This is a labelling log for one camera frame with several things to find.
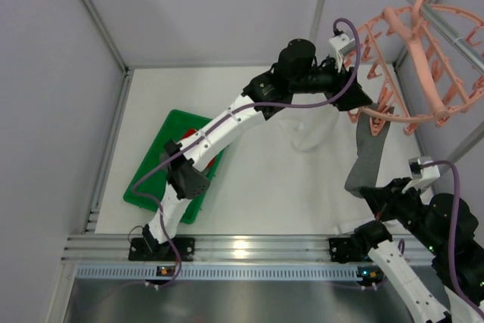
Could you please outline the dark grey sock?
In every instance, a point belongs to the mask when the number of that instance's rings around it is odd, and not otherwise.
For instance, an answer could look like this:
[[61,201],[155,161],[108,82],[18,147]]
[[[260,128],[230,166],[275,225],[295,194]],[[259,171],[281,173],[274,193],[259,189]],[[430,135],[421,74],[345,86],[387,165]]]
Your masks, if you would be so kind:
[[385,123],[377,136],[371,132],[371,116],[361,113],[356,126],[357,159],[346,179],[344,188],[353,197],[362,199],[362,188],[374,188],[380,171],[383,148],[389,131]]

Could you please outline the pink round clip hanger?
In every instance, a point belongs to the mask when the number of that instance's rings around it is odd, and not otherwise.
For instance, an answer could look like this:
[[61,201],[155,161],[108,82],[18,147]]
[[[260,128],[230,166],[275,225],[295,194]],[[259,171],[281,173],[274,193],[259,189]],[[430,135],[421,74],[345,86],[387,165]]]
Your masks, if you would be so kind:
[[[376,108],[353,109],[348,112],[348,117],[352,123],[356,123],[361,113],[370,115],[373,136],[377,136],[385,123],[405,124],[403,131],[406,135],[411,135],[421,123],[433,122],[442,127],[452,116],[467,112],[483,98],[483,78],[479,76],[471,88],[465,88],[464,81],[451,65],[451,58],[432,33],[435,27],[424,19],[425,5],[439,13],[470,21],[473,27],[464,41],[472,49],[483,46],[482,41],[473,41],[475,35],[483,34],[481,17],[462,8],[436,4],[430,0],[416,0],[403,8],[386,7],[380,15],[361,25],[358,29],[361,62],[371,66],[365,78],[380,79],[382,84]],[[416,83],[427,104],[428,111],[424,114],[411,114],[384,60],[378,39],[394,35],[402,40],[411,59]]]

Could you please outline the red santa sock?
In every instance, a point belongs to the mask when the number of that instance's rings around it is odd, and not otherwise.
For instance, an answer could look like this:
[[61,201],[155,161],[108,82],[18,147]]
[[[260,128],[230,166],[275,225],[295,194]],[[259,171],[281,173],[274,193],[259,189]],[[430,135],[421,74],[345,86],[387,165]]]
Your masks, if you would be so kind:
[[[181,138],[181,141],[182,140],[185,140],[187,138],[190,138],[192,135],[196,134],[197,133],[197,130],[196,129],[193,129],[193,128],[189,128],[187,130],[187,132],[182,136]],[[211,161],[209,161],[209,163],[206,165],[206,168],[207,169],[211,169],[213,167],[213,165],[215,164],[217,158],[218,158],[219,155],[215,155],[214,158],[211,159]]]

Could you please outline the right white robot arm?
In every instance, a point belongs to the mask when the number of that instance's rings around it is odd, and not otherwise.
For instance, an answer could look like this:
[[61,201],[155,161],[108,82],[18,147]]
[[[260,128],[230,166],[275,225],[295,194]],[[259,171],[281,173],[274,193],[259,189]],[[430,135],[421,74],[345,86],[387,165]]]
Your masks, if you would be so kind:
[[[402,299],[415,322],[483,320],[483,247],[475,239],[477,218],[456,193],[436,194],[429,203],[396,179],[359,193],[374,218],[353,230],[350,256],[375,263]],[[448,297],[448,307],[433,296],[404,258],[385,226],[397,221],[430,256],[430,265]]]

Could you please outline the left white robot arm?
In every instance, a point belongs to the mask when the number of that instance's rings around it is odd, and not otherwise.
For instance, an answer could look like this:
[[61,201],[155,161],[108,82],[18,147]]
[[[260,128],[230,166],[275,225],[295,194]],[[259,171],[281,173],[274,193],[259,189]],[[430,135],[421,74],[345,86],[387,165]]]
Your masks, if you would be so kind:
[[278,61],[254,77],[218,117],[191,137],[166,143],[167,158],[156,168],[167,172],[165,191],[156,200],[155,217],[142,232],[150,252],[158,252],[175,237],[188,204],[210,186],[203,171],[245,131],[287,108],[308,110],[332,105],[339,111],[349,111],[371,104],[357,81],[361,62],[359,38],[341,33],[329,43],[331,52],[319,63],[312,42],[290,41]]

